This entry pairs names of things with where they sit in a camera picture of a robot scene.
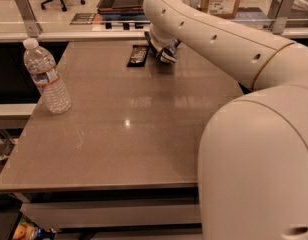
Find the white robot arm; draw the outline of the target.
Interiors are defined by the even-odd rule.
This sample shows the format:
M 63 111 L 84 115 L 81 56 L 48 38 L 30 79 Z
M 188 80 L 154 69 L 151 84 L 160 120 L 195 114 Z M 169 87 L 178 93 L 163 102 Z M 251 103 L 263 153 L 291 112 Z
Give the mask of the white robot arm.
M 308 47 L 198 10 L 144 0 L 154 43 L 174 39 L 249 89 L 209 120 L 198 187 L 204 240 L 308 240 Z

